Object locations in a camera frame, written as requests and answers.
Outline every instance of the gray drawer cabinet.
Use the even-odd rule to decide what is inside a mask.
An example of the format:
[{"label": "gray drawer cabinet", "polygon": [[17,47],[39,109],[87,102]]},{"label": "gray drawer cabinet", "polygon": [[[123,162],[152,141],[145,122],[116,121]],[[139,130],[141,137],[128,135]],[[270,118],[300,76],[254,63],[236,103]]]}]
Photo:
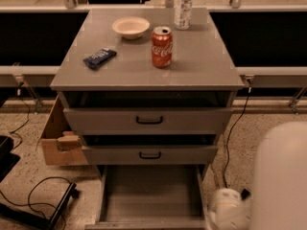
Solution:
[{"label": "gray drawer cabinet", "polygon": [[[110,27],[124,16],[152,26],[122,39]],[[201,181],[243,84],[207,9],[193,10],[191,30],[176,30],[173,18],[173,9],[92,9],[51,84],[101,178],[88,230],[204,229]],[[174,36],[166,69],[150,55],[151,30],[161,24]],[[118,55],[91,71],[82,59],[103,44]]]}]

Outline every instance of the cabinet top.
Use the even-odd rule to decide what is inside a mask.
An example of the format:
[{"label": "cabinet top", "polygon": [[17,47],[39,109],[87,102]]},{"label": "cabinet top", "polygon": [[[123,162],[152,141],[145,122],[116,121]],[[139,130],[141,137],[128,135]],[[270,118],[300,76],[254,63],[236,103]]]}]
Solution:
[{"label": "cabinet top", "polygon": [[[142,37],[126,40],[112,31],[126,16],[147,19]],[[68,51],[51,87],[57,91],[96,90],[236,90],[243,83],[206,8],[193,8],[191,27],[174,26],[174,9],[92,9]],[[152,63],[151,34],[157,26],[173,32],[173,62]],[[83,59],[102,48],[117,56],[92,71]]]}]

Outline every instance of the water bottle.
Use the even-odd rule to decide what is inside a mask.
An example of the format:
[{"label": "water bottle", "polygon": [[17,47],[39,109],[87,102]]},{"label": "water bottle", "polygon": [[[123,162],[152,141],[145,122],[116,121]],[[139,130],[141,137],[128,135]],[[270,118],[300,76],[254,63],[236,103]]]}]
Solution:
[{"label": "water bottle", "polygon": [[190,27],[193,0],[175,0],[175,26],[180,30]]}]

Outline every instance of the drawer handle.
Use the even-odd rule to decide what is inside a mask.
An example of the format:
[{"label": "drawer handle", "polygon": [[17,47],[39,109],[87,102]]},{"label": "drawer handle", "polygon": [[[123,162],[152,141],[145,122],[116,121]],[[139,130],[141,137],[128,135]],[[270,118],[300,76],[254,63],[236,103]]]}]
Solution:
[{"label": "drawer handle", "polygon": [[139,116],[136,116],[136,123],[139,125],[160,125],[163,122],[163,116],[158,120],[142,120]]},{"label": "drawer handle", "polygon": [[157,155],[152,154],[143,154],[142,151],[138,153],[141,159],[159,159],[162,155],[161,151]]}]

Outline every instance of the bottom drawer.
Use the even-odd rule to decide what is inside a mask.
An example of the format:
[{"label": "bottom drawer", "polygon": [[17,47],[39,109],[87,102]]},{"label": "bottom drawer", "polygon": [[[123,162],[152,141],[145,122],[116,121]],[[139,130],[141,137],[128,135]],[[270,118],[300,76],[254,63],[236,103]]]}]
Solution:
[{"label": "bottom drawer", "polygon": [[107,166],[95,224],[85,229],[204,229],[197,166]]}]

